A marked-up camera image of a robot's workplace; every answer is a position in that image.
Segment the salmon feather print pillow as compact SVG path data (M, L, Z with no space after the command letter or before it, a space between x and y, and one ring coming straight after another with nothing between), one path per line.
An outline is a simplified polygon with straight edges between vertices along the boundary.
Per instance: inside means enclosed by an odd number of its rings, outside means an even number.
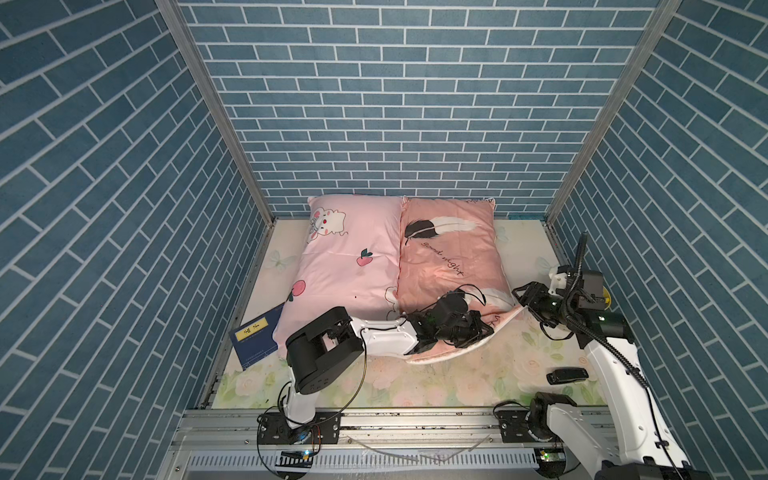
M428 311L460 289L462 301L500 331L521 311L495 244L495 201L408 198L401 214L397 299L405 313Z

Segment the light pink cartoon pillow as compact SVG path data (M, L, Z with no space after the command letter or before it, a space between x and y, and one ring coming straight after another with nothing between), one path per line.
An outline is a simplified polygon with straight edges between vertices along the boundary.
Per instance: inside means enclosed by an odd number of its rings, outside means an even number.
M395 320L403 197L324 195L308 200L298 271L273 332L278 355L290 335L336 306L357 318Z

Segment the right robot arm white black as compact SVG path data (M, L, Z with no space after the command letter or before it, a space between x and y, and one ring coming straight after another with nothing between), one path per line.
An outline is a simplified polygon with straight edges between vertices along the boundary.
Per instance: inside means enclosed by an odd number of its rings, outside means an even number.
M592 365L614 426L608 436L569 396L539 392L526 417L529 434L557 441L594 479L708 479L674 439L643 373L638 342L626 318L609 309L596 271L559 267L550 284L512 291L542 327L565 327Z

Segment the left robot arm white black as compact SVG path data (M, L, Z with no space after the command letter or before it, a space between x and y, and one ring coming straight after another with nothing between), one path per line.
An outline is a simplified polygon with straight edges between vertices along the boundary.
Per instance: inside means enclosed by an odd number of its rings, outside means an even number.
M286 341L289 381L279 394L277 410L266 412L263 432L274 444L317 440L322 425L336 421L350 406L319 417L320 392L336 381L358 358L403 358L430 351L439 343L459 350L491 337L494 328L466 301L468 293L452 290L426 308L397 320L363 320L336 306L292 334Z

